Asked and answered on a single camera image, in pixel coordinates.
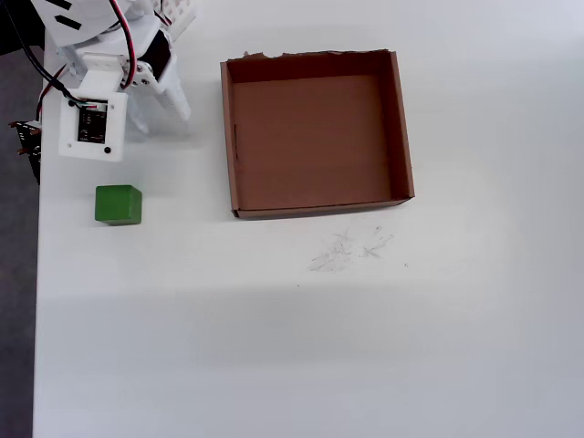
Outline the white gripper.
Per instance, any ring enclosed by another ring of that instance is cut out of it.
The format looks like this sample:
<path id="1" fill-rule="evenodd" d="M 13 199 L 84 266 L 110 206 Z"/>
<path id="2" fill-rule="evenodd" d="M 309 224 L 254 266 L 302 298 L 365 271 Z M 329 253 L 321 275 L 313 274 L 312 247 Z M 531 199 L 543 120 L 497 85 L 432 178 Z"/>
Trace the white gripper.
<path id="1" fill-rule="evenodd" d="M 161 20 L 134 20 L 120 25 L 121 89 L 158 90 L 156 99 L 179 120 L 191 117 L 172 52 L 172 39 Z M 139 100 L 128 93 L 127 116 L 141 133 L 150 129 Z"/>

